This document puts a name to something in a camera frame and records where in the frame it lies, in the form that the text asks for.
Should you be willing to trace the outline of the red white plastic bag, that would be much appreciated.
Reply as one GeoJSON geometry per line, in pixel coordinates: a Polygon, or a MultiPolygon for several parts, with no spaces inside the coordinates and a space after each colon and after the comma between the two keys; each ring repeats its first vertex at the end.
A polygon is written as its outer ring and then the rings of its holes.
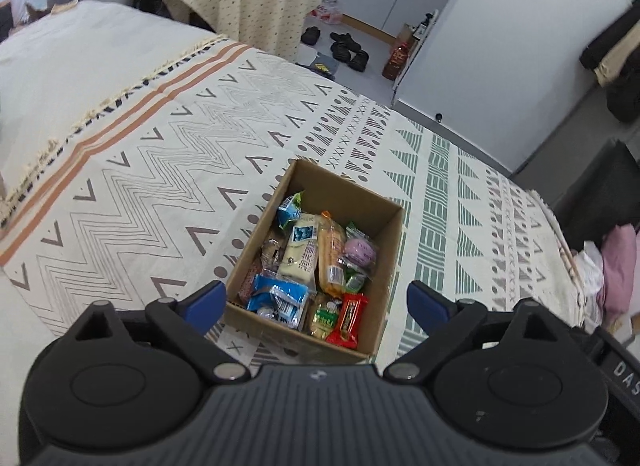
{"type": "Polygon", "coordinates": [[[321,3],[310,12],[310,16],[329,25],[340,24],[343,20],[343,12],[337,0],[322,0],[321,3]]]}

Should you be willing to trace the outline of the brown stick snack packet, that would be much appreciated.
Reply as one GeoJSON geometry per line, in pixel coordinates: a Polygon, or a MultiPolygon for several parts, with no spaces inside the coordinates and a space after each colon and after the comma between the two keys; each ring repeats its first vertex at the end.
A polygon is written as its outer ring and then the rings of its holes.
{"type": "Polygon", "coordinates": [[[274,276],[277,274],[285,246],[286,239],[284,234],[279,230],[270,229],[243,279],[238,293],[240,304],[248,304],[248,299],[253,293],[254,279],[257,275],[274,276]]]}

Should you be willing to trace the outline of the single black slipper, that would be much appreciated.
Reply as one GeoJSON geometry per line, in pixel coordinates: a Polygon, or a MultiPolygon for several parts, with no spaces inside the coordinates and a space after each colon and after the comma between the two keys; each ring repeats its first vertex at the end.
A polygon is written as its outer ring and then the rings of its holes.
{"type": "Polygon", "coordinates": [[[321,36],[321,30],[316,27],[308,27],[300,37],[300,42],[307,46],[315,46],[321,36]]]}

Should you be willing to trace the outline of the blue cartoon snack packet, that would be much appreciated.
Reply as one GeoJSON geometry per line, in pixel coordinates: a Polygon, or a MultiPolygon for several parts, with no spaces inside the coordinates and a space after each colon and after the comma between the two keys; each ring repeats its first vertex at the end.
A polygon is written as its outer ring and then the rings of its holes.
{"type": "Polygon", "coordinates": [[[300,218],[303,212],[302,192],[285,198],[277,209],[277,223],[283,232],[288,231],[300,218]]]}

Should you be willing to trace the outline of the purple bun packet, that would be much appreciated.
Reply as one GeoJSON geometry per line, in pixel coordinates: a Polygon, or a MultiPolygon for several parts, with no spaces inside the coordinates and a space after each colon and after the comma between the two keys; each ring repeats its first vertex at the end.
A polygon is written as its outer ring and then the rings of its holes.
{"type": "Polygon", "coordinates": [[[344,244],[343,256],[361,269],[370,269],[376,261],[376,249],[367,238],[352,237],[344,244]]]}

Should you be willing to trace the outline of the green snack bag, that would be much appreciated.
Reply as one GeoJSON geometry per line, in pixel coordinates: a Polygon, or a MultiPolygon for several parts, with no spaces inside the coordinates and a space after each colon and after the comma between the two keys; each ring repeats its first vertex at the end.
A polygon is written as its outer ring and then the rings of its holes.
{"type": "MultiPolygon", "coordinates": [[[[352,237],[367,238],[369,241],[371,241],[370,237],[367,234],[363,233],[362,230],[358,229],[356,224],[353,222],[349,222],[346,225],[345,234],[346,234],[346,241],[352,237]]],[[[372,267],[370,267],[370,269],[361,269],[361,267],[357,267],[356,264],[353,264],[352,262],[344,258],[343,252],[341,255],[341,263],[342,263],[342,266],[345,268],[346,293],[359,293],[361,288],[364,286],[364,283],[367,281],[367,278],[369,277],[372,267]]]]}

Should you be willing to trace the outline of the cream bread packet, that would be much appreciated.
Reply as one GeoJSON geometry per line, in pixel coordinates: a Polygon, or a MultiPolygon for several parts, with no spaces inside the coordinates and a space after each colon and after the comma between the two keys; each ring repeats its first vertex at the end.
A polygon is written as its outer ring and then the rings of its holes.
{"type": "Polygon", "coordinates": [[[314,275],[319,258],[319,217],[302,213],[293,225],[278,274],[314,288],[314,275]]]}

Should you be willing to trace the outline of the black slippers pile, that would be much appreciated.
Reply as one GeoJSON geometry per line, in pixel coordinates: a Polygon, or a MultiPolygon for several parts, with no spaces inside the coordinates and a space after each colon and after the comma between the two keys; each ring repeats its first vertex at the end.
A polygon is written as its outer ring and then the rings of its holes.
{"type": "Polygon", "coordinates": [[[332,57],[337,62],[344,62],[350,69],[357,72],[366,70],[369,62],[369,53],[361,48],[349,33],[331,32],[330,39],[332,57]]]}

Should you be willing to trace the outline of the red oil bottle on floor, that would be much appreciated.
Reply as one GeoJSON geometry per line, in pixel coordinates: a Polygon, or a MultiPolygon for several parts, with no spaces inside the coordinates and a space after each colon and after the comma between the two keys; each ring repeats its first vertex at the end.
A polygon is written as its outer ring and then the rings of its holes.
{"type": "Polygon", "coordinates": [[[390,58],[383,68],[382,76],[387,80],[395,81],[404,69],[409,54],[410,45],[407,42],[398,43],[390,52],[390,58]]]}

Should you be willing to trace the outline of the pink pillow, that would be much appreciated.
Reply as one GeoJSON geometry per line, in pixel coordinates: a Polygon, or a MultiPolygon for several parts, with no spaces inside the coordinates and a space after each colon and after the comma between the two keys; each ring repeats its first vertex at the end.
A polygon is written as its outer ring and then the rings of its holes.
{"type": "Polygon", "coordinates": [[[632,224],[616,225],[601,246],[604,285],[598,301],[607,319],[625,314],[634,291],[637,234],[632,224]]]}

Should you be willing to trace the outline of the red snack packet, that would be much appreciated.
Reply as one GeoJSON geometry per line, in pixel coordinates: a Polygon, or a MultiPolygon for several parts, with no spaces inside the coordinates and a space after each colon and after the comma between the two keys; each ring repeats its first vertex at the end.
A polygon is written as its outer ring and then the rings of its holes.
{"type": "Polygon", "coordinates": [[[345,293],[340,316],[326,342],[355,350],[364,309],[369,300],[363,293],[345,293]]]}

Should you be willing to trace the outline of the patterned bed blanket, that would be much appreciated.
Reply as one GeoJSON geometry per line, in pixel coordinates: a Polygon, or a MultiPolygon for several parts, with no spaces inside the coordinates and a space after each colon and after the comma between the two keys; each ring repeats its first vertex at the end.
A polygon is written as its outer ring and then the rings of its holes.
{"type": "Polygon", "coordinates": [[[77,128],[2,212],[2,269],[61,335],[95,300],[134,309],[213,279],[238,286],[268,213],[293,193],[378,245],[358,345],[331,347],[230,300],[221,345],[245,362],[277,343],[310,360],[388,363],[423,339],[404,300],[415,279],[494,311],[534,298],[584,322],[570,249],[537,194],[367,97],[224,39],[77,128]]]}

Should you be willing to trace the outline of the green label bread packet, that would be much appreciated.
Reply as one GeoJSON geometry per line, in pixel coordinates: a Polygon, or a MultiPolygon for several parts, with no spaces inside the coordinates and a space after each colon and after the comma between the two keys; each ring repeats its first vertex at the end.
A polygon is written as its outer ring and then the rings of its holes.
{"type": "Polygon", "coordinates": [[[342,310],[343,299],[327,293],[317,293],[307,319],[307,331],[311,337],[326,340],[334,330],[342,310]]]}

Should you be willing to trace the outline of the orange cracker packet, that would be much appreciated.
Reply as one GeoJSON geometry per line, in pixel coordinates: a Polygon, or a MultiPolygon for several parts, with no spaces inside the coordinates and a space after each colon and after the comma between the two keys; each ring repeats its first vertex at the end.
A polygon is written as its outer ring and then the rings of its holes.
{"type": "Polygon", "coordinates": [[[320,213],[318,278],[320,289],[333,297],[344,293],[344,270],[340,258],[345,244],[344,229],[337,224],[328,211],[320,213]]]}

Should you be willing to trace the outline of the brown cardboard box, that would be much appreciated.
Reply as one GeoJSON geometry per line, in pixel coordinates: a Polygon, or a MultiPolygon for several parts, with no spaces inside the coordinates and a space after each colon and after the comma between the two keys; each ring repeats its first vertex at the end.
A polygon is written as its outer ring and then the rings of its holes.
{"type": "Polygon", "coordinates": [[[226,282],[224,324],[312,363],[378,353],[405,210],[305,159],[291,158],[258,192],[226,282]]]}

